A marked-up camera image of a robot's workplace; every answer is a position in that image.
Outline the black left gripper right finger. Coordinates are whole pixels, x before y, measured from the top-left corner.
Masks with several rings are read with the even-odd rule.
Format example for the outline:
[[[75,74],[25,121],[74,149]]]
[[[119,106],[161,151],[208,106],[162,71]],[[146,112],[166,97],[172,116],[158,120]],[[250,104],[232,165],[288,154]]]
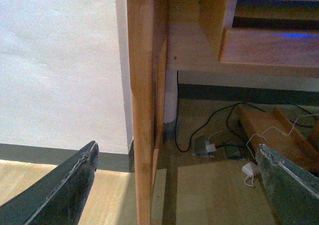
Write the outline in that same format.
[[[280,223],[317,225],[319,178],[265,144],[259,144],[256,160]]]

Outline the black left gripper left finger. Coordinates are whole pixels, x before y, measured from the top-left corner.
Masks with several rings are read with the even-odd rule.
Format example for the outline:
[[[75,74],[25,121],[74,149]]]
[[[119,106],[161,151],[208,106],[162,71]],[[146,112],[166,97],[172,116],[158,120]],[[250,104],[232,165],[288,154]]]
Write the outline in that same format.
[[[2,225],[76,225],[92,188],[99,147],[89,142],[0,207]]]

